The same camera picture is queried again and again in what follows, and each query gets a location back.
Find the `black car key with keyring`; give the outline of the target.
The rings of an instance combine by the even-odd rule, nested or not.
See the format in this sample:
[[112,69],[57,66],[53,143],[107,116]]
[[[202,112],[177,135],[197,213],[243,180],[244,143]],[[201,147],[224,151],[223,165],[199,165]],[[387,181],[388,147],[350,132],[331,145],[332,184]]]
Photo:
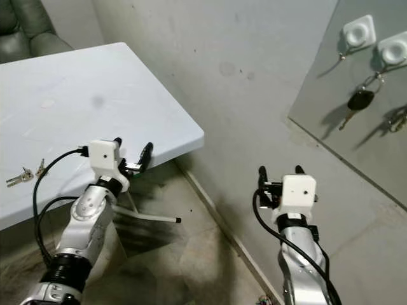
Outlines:
[[360,85],[357,90],[349,98],[346,107],[348,108],[348,113],[344,117],[338,130],[344,130],[348,122],[354,117],[358,112],[365,110],[372,104],[376,94],[384,86],[383,71],[377,71],[374,73],[369,81],[364,82]]

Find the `silver key bunch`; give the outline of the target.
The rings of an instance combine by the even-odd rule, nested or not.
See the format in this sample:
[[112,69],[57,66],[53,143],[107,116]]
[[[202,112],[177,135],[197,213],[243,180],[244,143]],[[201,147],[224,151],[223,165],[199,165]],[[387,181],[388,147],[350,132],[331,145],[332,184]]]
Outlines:
[[46,166],[44,159],[41,159],[41,162],[39,163],[39,166],[36,171],[32,171],[31,169],[23,167],[23,172],[20,175],[12,177],[11,179],[8,179],[6,181],[6,183],[8,184],[6,185],[6,187],[12,187],[23,182],[32,181],[35,178],[41,178],[43,177],[44,174],[46,174],[45,168]]

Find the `white square adhesive hook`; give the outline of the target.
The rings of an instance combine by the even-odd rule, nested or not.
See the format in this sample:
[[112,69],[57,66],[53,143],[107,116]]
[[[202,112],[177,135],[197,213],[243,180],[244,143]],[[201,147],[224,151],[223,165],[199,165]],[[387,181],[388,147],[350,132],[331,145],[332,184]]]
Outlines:
[[338,61],[343,61],[351,53],[372,46],[377,41],[374,18],[372,15],[364,15],[347,24],[340,31],[340,42],[343,46],[338,52]]
[[385,69],[407,65],[407,30],[379,41],[376,49]]

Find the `green leather sofa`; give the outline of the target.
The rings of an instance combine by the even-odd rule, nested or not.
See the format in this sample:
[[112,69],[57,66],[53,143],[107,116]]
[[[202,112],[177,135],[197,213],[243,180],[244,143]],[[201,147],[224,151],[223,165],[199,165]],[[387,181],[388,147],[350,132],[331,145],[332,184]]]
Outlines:
[[14,61],[73,51],[57,35],[41,0],[0,0],[0,61]]

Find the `white folding table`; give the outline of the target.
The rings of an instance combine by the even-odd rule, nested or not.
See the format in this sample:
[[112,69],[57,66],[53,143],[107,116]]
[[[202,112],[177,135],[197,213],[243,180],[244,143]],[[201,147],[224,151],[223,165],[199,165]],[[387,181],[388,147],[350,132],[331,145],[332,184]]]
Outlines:
[[204,146],[200,125],[125,43],[5,63],[0,81],[0,178],[57,159],[38,186],[41,204],[96,180],[89,159],[65,155],[93,140],[121,139],[128,162],[152,143],[151,166]]

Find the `white table leg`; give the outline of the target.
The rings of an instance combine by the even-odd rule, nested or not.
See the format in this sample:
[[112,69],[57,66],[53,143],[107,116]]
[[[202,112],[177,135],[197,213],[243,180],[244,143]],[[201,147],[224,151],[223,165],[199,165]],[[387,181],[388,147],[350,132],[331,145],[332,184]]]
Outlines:
[[151,221],[158,221],[158,222],[169,222],[169,223],[181,223],[180,217],[169,217],[169,216],[157,216],[157,215],[148,215],[145,213],[140,213],[136,207],[135,200],[133,199],[133,195],[130,193],[126,193],[128,199],[130,200],[134,214],[133,216],[139,220],[151,220]]

